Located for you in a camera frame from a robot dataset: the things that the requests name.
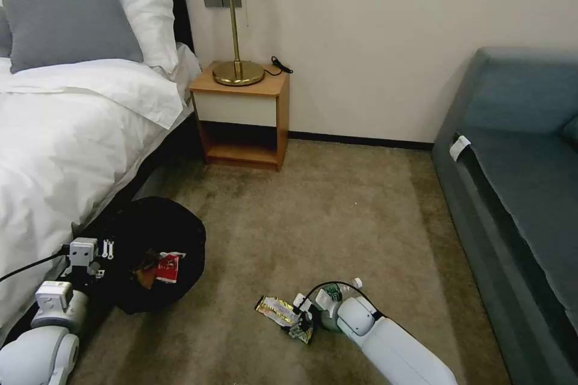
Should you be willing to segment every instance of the brass lamp base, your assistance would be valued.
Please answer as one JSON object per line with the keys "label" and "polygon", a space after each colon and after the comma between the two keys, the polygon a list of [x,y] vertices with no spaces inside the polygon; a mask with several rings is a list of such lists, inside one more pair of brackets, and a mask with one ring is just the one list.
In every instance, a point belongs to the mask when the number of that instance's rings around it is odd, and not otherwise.
{"label": "brass lamp base", "polygon": [[251,85],[260,82],[264,77],[263,67],[250,61],[224,62],[213,69],[215,81],[228,86]]}

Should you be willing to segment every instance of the gray sofa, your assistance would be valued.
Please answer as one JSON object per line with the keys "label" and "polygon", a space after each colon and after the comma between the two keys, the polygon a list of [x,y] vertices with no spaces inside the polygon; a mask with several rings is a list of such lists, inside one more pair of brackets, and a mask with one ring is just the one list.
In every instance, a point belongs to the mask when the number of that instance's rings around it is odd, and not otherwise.
{"label": "gray sofa", "polygon": [[433,147],[516,385],[578,384],[578,149],[560,136],[577,114],[578,54],[484,48]]}

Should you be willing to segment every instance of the nightstand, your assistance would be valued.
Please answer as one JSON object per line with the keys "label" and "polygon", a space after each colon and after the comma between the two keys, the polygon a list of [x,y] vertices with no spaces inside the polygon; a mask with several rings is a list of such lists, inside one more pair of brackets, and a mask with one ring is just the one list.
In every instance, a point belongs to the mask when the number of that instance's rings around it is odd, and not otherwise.
{"label": "nightstand", "polygon": [[280,171],[287,149],[289,74],[265,74],[257,84],[228,87],[213,80],[216,65],[190,86],[205,162]]}

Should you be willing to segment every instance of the carpet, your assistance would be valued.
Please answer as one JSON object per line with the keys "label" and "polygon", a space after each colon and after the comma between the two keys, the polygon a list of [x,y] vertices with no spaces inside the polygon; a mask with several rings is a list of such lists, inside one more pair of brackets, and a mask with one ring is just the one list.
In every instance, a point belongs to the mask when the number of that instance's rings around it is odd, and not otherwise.
{"label": "carpet", "polygon": [[354,277],[460,384],[509,383],[427,152],[290,140],[278,174],[181,161],[164,195],[203,220],[205,273],[160,313],[113,310],[71,384],[387,383],[342,334],[306,346],[253,310]]}

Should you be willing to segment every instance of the black trash bag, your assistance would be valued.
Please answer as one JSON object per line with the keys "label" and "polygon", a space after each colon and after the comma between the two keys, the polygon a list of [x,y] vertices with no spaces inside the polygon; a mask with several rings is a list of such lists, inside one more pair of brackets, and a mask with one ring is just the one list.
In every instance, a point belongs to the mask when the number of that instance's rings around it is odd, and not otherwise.
{"label": "black trash bag", "polygon": [[[136,200],[118,212],[105,230],[114,241],[114,259],[100,260],[105,270],[101,292],[127,314],[162,309],[181,299],[205,269],[205,226],[183,206],[161,197]],[[150,251],[178,252],[176,283],[155,280],[143,287],[135,269]]]}

